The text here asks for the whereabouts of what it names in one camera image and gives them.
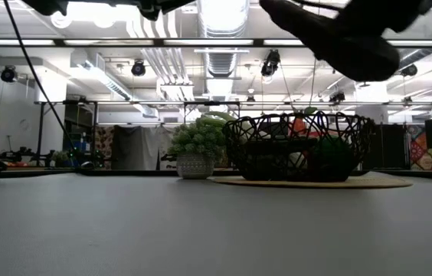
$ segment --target black cable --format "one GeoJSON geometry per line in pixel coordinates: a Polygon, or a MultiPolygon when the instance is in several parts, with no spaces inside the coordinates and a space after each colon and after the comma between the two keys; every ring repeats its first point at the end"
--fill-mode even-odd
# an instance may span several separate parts
{"type": "Polygon", "coordinates": [[[53,114],[56,117],[57,122],[60,124],[60,127],[63,130],[63,133],[66,136],[68,143],[71,146],[71,149],[74,151],[75,158],[76,158],[77,151],[75,150],[75,146],[73,144],[73,141],[71,140],[70,135],[68,135],[66,128],[64,127],[63,123],[61,122],[59,115],[57,115],[57,112],[54,109],[54,105],[49,100],[49,97],[47,96],[46,92],[44,91],[44,88],[42,87],[41,81],[39,80],[38,74],[35,72],[34,65],[32,65],[31,59],[29,58],[29,55],[27,54],[27,50],[25,49],[24,42],[22,41],[22,37],[20,36],[20,32],[18,31],[17,23],[15,23],[14,15],[11,13],[11,9],[10,9],[10,5],[8,3],[8,0],[3,0],[3,2],[5,4],[5,8],[7,9],[8,16],[10,17],[11,25],[14,28],[15,35],[17,36],[18,43],[20,44],[20,48],[22,49],[22,52],[24,53],[25,60],[27,61],[27,64],[31,69],[31,72],[32,72],[32,75],[34,76],[36,84],[38,85],[39,90],[42,92],[42,95],[46,99],[47,104],[49,104],[49,107],[53,111],[53,114]]]}
{"type": "Polygon", "coordinates": [[[300,3],[302,5],[307,5],[307,6],[310,6],[310,7],[315,7],[315,8],[326,8],[326,9],[329,9],[329,10],[332,10],[332,11],[336,11],[336,12],[340,12],[342,10],[342,8],[336,7],[334,5],[327,5],[327,4],[309,2],[307,0],[293,0],[293,2],[300,3]]]}

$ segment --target ceiling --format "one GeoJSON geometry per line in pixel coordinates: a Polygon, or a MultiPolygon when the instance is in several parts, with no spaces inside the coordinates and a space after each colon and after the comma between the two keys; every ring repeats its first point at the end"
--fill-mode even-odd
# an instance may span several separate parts
{"type": "MultiPolygon", "coordinates": [[[[322,0],[334,5],[344,5],[347,0],[322,0]]],[[[246,38],[292,38],[292,36],[279,29],[268,17],[266,12],[258,6],[257,0],[250,0],[250,13],[247,21],[246,38]]],[[[116,22],[110,28],[98,28],[91,21],[74,21],[67,28],[55,28],[48,17],[43,17],[19,1],[11,1],[14,16],[24,38],[129,38],[124,21],[116,22]]],[[[178,36],[181,38],[196,38],[198,33],[198,16],[194,12],[187,12],[190,7],[179,9],[176,12],[175,25],[178,36]]],[[[310,9],[329,17],[333,13],[318,9],[310,9]]],[[[420,17],[414,25],[401,34],[387,31],[386,38],[430,38],[432,39],[432,11],[420,17]]],[[[13,38],[9,18],[0,1],[0,38],[13,38]]],[[[138,98],[143,100],[158,100],[156,89],[157,76],[148,65],[146,75],[134,77],[130,68],[135,59],[143,58],[138,48],[88,48],[85,49],[90,57],[97,53],[106,59],[106,69],[125,87],[133,90],[138,98]]],[[[269,48],[251,48],[247,54],[240,54],[237,73],[232,90],[232,99],[244,100],[248,89],[254,89],[256,100],[281,101],[289,99],[309,101],[323,98],[337,91],[343,90],[346,100],[354,100],[353,82],[342,78],[327,63],[316,62],[315,74],[313,68],[315,58],[313,53],[305,48],[278,49],[281,56],[282,67],[274,74],[270,84],[263,84],[260,78],[260,66],[266,57],[269,48]],[[338,86],[331,86],[336,81],[338,86]]],[[[68,86],[68,93],[83,94],[94,100],[111,100],[113,96],[99,81],[82,76],[75,68],[70,68],[70,55],[72,48],[30,48],[29,54],[33,57],[43,58],[54,66],[60,68],[70,79],[74,80],[68,86]]],[[[18,48],[0,48],[0,58],[20,57],[18,48]]],[[[206,92],[205,70],[201,54],[196,54],[194,48],[183,48],[182,56],[191,81],[194,84],[194,95],[203,96],[206,92]]],[[[405,95],[432,87],[432,55],[415,63],[418,74],[403,80],[394,77],[388,82],[388,96],[391,100],[400,100],[405,95]]],[[[432,100],[432,92],[415,100],[432,100]]]]}

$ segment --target metal frame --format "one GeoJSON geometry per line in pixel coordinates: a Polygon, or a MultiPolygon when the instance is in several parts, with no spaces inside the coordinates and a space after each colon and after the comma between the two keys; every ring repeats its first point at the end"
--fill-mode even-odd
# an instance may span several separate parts
{"type": "Polygon", "coordinates": [[[252,105],[265,105],[265,106],[278,106],[278,105],[289,105],[293,107],[350,107],[350,106],[359,106],[359,105],[367,105],[367,106],[394,106],[394,107],[415,107],[415,106],[430,106],[432,107],[432,101],[387,101],[387,102],[352,102],[346,101],[341,103],[329,103],[329,102],[318,102],[318,101],[299,101],[299,102],[291,102],[291,101],[153,101],[153,100],[138,100],[138,101],[97,101],[99,105],[133,105],[133,104],[148,104],[148,105],[160,105],[160,106],[183,106],[186,104],[208,104],[214,103],[213,105],[221,105],[221,104],[239,104],[240,106],[252,106],[252,105]]]}
{"type": "MultiPolygon", "coordinates": [[[[295,38],[28,38],[28,48],[307,48],[295,38]]],[[[395,48],[432,49],[432,39],[388,39],[395,48]]],[[[20,47],[16,38],[0,38],[0,47],[20,47]]]]}
{"type": "MultiPolygon", "coordinates": [[[[39,157],[41,156],[41,147],[42,147],[42,130],[44,126],[44,115],[47,113],[44,112],[44,107],[46,106],[47,102],[34,102],[34,104],[40,104],[41,105],[41,115],[39,116],[39,135],[38,135],[38,151],[36,152],[37,162],[36,165],[40,165],[39,157]]],[[[77,101],[77,100],[64,100],[64,101],[55,101],[52,102],[52,104],[55,106],[57,104],[63,104],[63,105],[88,105],[93,104],[93,123],[92,123],[92,142],[90,143],[90,153],[94,153],[95,150],[95,138],[97,134],[97,121],[98,121],[98,113],[99,113],[99,104],[96,101],[77,101]]]]}

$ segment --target spotlight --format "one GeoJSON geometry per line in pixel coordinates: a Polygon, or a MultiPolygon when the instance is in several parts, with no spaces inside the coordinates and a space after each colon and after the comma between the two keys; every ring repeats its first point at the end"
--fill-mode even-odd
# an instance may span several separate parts
{"type": "Polygon", "coordinates": [[[413,77],[417,74],[418,69],[417,66],[415,66],[415,64],[412,64],[406,68],[403,68],[400,71],[400,75],[402,75],[403,77],[409,76],[409,77],[413,77]]]}
{"type": "Polygon", "coordinates": [[[260,71],[263,77],[271,77],[279,68],[280,55],[278,50],[270,50],[260,71]]]}
{"type": "Polygon", "coordinates": [[[18,75],[17,72],[15,71],[15,66],[7,65],[5,66],[5,69],[2,71],[0,78],[4,82],[12,84],[17,81],[17,76],[18,75]]]}
{"type": "Polygon", "coordinates": [[[135,60],[131,73],[136,77],[144,76],[146,73],[146,68],[143,60],[135,60]]]}
{"type": "Polygon", "coordinates": [[[342,102],[344,100],[345,100],[344,92],[339,91],[337,93],[334,93],[334,94],[330,95],[329,102],[330,103],[334,103],[334,104],[338,104],[338,103],[340,103],[340,102],[342,102]]]}
{"type": "Polygon", "coordinates": [[[248,98],[247,98],[247,102],[255,102],[255,98],[254,98],[254,96],[248,96],[248,98]]]}

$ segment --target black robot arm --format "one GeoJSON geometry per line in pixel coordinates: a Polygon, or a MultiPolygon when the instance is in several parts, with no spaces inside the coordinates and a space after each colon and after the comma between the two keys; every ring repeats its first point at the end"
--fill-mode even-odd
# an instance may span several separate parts
{"type": "Polygon", "coordinates": [[[24,0],[33,9],[42,15],[52,15],[55,12],[60,12],[66,15],[68,2],[91,2],[103,3],[112,6],[115,5],[135,5],[139,8],[142,16],[149,20],[156,21],[160,11],[163,14],[173,11],[177,8],[187,5],[194,0],[24,0]]]}

